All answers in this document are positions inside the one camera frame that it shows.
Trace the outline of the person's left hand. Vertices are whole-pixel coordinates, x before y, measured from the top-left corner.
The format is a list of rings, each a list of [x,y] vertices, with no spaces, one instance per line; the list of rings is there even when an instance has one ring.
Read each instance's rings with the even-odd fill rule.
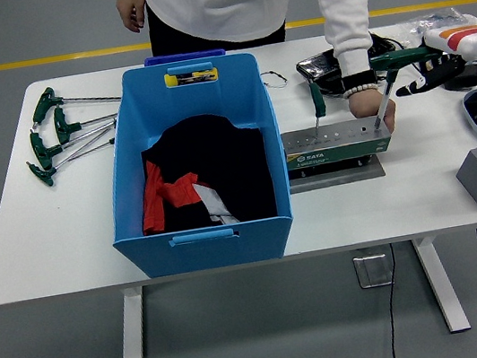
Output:
[[[356,92],[348,99],[349,110],[355,118],[376,116],[382,100],[383,94],[377,89]],[[395,130],[395,110],[395,101],[389,99],[383,119],[391,133]]]

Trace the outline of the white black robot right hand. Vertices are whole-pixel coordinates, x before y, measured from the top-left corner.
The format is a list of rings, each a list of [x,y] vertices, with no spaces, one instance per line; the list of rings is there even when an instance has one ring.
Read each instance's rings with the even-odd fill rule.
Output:
[[[421,94],[432,91],[448,80],[462,73],[468,62],[477,60],[477,24],[429,29],[423,33],[423,44],[438,52],[437,57],[420,60],[430,62],[432,69],[422,73],[396,92],[397,97]]]

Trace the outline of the person's right hand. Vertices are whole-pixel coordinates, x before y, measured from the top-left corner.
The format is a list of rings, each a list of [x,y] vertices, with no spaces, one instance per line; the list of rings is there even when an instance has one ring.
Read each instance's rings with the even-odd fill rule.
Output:
[[[144,7],[146,0],[116,0],[116,8],[123,25],[133,33],[139,33],[144,27]]]

